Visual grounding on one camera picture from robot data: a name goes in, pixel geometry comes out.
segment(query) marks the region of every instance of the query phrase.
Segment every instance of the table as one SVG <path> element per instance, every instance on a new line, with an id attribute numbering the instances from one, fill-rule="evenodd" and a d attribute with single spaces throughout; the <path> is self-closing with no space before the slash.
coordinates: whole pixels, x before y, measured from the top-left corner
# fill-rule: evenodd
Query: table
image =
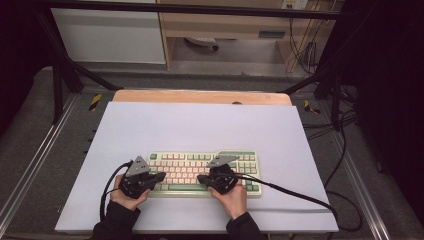
<path id="1" fill-rule="evenodd" d="M 266 100 L 273 105 L 264 105 Z M 243 105 L 226 104 L 233 102 Z M 297 109 L 290 105 L 287 95 L 275 93 L 118 91 L 56 230 L 90 232 L 99 221 L 100 196 L 113 171 L 156 150 L 254 149 L 262 180 L 328 202 Z M 228 221 L 213 198 L 152 197 L 140 209 L 135 233 L 225 233 Z M 248 200 L 248 210 L 267 233 L 338 231 L 329 210 L 266 186 L 260 198 Z"/>

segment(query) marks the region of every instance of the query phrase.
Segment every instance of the wrist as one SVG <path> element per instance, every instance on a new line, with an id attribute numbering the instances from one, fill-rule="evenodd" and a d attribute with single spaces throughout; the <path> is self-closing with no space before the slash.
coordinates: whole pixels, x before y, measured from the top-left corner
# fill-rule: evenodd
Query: wrist
<path id="1" fill-rule="evenodd" d="M 241 215 L 243 215 L 245 213 L 246 213 L 246 211 L 232 212 L 230 214 L 230 218 L 231 218 L 231 220 L 236 220 L 237 218 L 239 218 Z"/>
<path id="2" fill-rule="evenodd" d="M 122 207 L 124 207 L 124 208 L 126 208 L 126 209 L 128 209 L 128 210 L 130 210 L 130 211 L 135 211 L 135 209 L 137 208 L 137 206 L 134 206 L 134 204 L 131 204 L 131 203 L 127 203 L 127 202 L 125 202 L 125 201 L 119 201 L 119 200 L 111 200 L 112 202 L 115 202 L 115 203 L 117 203 L 117 204 L 119 204 L 119 205 L 121 205 Z"/>

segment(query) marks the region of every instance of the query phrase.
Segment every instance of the green keyboard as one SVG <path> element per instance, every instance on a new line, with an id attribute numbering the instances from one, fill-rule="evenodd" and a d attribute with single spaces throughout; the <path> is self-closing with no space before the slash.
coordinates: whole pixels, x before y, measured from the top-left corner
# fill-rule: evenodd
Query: green keyboard
<path id="1" fill-rule="evenodd" d="M 204 184 L 200 184 L 197 175 L 209 174 L 207 164 L 217 155 L 238 156 L 239 159 L 228 163 L 236 173 L 244 173 L 259 178 L 258 156 L 254 151 L 207 152 L 152 152 L 147 163 L 151 173 L 165 172 L 165 179 L 157 183 L 149 197 L 210 197 Z M 242 180 L 247 197 L 259 197 L 261 184 Z"/>

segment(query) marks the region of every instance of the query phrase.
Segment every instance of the black sleeve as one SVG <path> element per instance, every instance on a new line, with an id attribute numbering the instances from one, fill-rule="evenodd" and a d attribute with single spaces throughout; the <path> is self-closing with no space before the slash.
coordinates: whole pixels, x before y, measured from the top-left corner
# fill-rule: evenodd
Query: black sleeve
<path id="1" fill-rule="evenodd" d="M 227 232 L 232 240 L 266 240 L 258 225 L 248 212 L 227 223 Z"/>
<path id="2" fill-rule="evenodd" d="M 106 219 L 94 226 L 91 240 L 130 240 L 132 228 L 137 222 L 140 210 L 131 211 L 118 203 L 110 201 Z"/>

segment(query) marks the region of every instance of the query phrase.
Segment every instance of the person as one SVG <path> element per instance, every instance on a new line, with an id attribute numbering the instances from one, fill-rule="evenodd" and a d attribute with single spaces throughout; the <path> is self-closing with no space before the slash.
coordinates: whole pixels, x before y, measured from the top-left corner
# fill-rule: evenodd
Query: person
<path id="1" fill-rule="evenodd" d="M 150 190 L 145 191 L 138 199 L 124 195 L 118 186 L 123 175 L 115 178 L 114 189 L 106 208 L 106 219 L 93 228 L 91 240 L 129 240 L 132 239 L 132 228 L 140 215 L 138 205 L 145 202 Z M 216 198 L 230 217 L 227 232 L 232 240 L 265 240 L 259 227 L 247 211 L 247 193 L 239 179 L 234 189 L 221 195 L 209 187 L 212 197 Z"/>

